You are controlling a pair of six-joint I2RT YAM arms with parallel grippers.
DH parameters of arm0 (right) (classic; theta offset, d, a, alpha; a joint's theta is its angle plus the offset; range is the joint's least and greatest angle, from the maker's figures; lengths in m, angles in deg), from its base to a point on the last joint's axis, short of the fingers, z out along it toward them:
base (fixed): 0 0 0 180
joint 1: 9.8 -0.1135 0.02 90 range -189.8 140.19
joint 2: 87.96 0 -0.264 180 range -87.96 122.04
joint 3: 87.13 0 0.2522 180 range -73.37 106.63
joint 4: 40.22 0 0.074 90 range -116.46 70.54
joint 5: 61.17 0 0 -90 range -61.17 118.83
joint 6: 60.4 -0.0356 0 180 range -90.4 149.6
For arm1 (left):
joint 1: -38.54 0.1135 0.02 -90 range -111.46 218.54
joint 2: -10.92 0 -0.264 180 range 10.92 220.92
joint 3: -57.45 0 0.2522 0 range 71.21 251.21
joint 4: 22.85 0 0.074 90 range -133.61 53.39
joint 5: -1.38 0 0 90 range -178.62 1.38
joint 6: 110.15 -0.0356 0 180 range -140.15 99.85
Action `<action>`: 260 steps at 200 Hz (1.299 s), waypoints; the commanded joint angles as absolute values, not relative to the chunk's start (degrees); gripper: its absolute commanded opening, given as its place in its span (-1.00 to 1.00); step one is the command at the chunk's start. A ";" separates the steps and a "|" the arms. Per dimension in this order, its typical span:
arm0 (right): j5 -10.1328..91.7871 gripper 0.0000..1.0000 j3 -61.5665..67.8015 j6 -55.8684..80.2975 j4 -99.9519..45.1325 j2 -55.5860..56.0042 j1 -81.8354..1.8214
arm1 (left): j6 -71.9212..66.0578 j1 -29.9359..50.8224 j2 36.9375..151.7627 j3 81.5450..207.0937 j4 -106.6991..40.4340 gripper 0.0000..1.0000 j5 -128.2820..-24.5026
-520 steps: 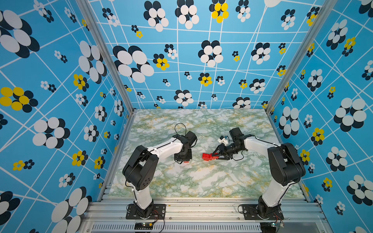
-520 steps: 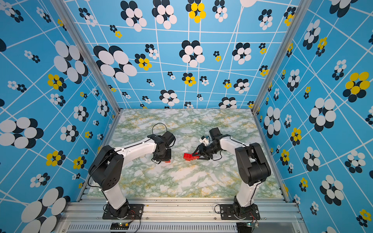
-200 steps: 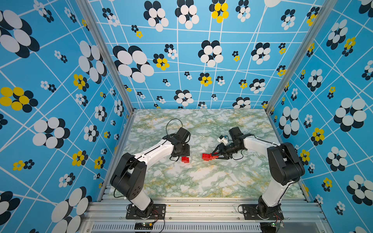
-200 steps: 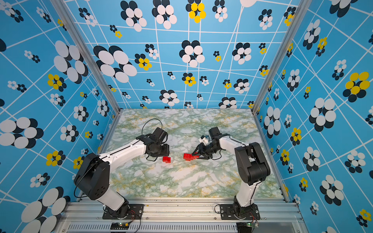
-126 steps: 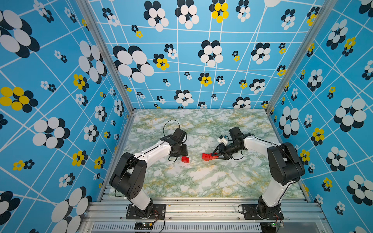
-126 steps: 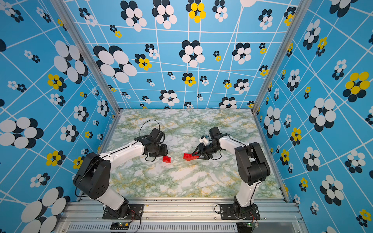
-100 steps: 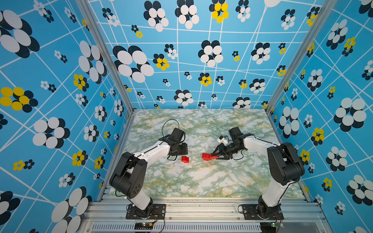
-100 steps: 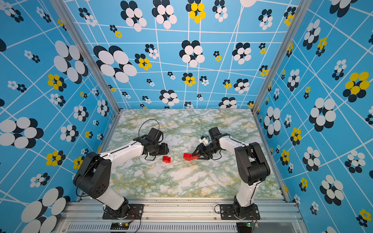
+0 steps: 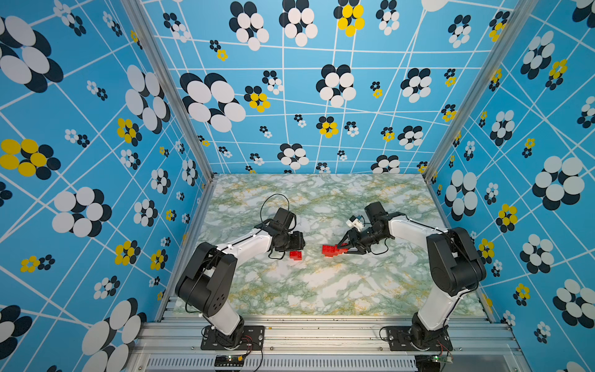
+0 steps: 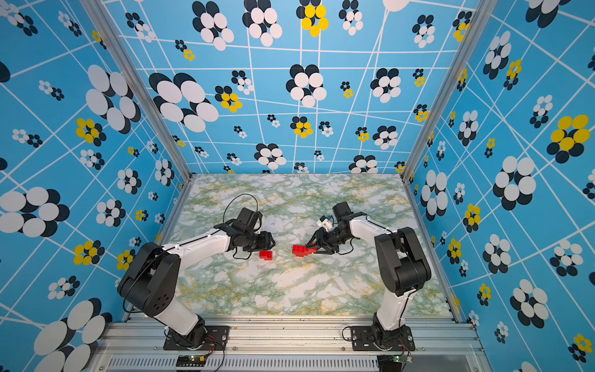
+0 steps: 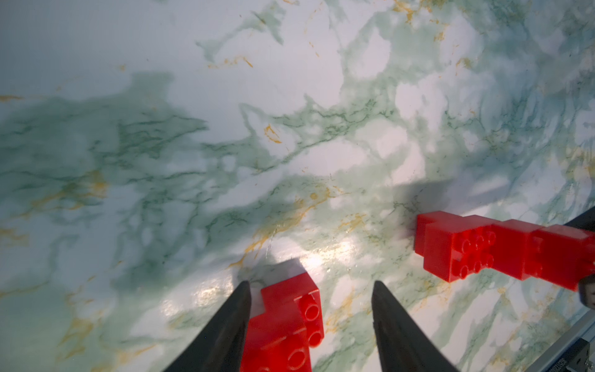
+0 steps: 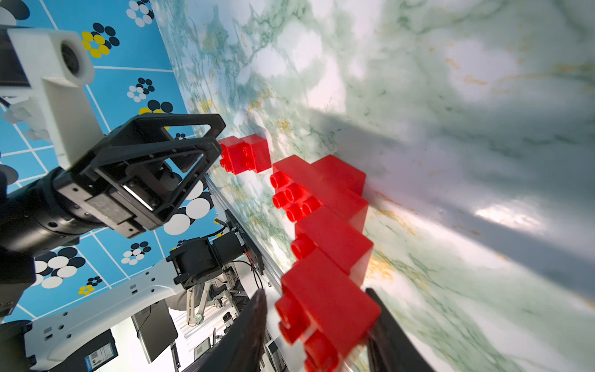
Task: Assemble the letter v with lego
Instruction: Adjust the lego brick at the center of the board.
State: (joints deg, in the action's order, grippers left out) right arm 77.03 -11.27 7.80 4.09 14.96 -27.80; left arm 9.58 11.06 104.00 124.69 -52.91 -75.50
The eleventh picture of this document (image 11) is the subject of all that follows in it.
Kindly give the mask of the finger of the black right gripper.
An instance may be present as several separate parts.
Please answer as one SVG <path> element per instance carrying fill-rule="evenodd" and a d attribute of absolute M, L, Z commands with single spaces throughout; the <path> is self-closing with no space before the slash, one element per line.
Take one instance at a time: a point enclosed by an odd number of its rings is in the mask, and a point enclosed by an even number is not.
<path fill-rule="evenodd" d="M 595 207 L 587 210 L 578 217 L 566 223 L 566 226 L 582 229 L 590 232 L 595 231 Z"/>
<path fill-rule="evenodd" d="M 578 285 L 581 303 L 590 309 L 595 309 L 595 274 L 582 278 Z"/>

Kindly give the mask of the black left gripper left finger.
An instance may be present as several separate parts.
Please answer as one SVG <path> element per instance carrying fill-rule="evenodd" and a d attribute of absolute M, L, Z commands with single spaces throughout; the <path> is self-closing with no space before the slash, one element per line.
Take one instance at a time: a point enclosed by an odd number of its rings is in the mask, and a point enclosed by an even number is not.
<path fill-rule="evenodd" d="M 167 371 L 240 371 L 252 297 L 242 281 Z"/>

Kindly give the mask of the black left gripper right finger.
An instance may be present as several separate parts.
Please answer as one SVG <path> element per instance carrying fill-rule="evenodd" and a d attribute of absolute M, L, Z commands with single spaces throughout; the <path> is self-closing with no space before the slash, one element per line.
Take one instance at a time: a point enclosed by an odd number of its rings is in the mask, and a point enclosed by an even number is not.
<path fill-rule="evenodd" d="M 373 328 L 383 371 L 456 370 L 382 281 L 374 282 L 371 305 Z"/>

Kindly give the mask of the small red lego brick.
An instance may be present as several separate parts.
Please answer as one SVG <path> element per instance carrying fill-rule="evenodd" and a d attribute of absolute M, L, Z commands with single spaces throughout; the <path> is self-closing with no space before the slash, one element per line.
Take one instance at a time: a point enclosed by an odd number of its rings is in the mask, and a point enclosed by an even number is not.
<path fill-rule="evenodd" d="M 299 274 L 260 290 L 264 313 L 249 321 L 241 371 L 311 371 L 325 337 L 320 291 Z"/>

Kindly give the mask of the red stepped lego assembly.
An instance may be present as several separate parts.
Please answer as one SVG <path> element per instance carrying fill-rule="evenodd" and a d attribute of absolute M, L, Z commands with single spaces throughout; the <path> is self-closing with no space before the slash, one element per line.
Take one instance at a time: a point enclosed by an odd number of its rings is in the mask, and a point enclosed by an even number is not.
<path fill-rule="evenodd" d="M 417 217 L 415 252 L 423 268 L 447 282 L 494 269 L 577 291 L 594 273 L 594 234 L 571 226 L 429 212 Z"/>

